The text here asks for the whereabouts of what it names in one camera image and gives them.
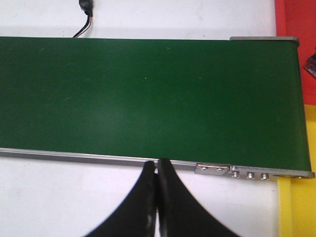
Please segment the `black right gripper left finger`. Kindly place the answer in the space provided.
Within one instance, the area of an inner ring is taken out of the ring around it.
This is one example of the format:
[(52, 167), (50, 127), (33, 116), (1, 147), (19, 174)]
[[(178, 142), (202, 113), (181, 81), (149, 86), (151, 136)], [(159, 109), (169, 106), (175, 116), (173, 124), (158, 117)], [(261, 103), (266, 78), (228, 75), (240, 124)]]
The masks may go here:
[(155, 164), (144, 163), (125, 199), (88, 237), (153, 237), (157, 217)]

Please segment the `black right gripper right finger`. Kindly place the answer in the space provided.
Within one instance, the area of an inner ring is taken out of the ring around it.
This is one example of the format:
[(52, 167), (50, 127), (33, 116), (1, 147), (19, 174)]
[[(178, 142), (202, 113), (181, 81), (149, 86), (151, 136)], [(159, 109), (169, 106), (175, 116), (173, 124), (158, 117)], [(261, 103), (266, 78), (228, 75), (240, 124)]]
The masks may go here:
[(190, 193), (168, 159), (158, 161), (157, 205), (162, 237), (236, 237)]

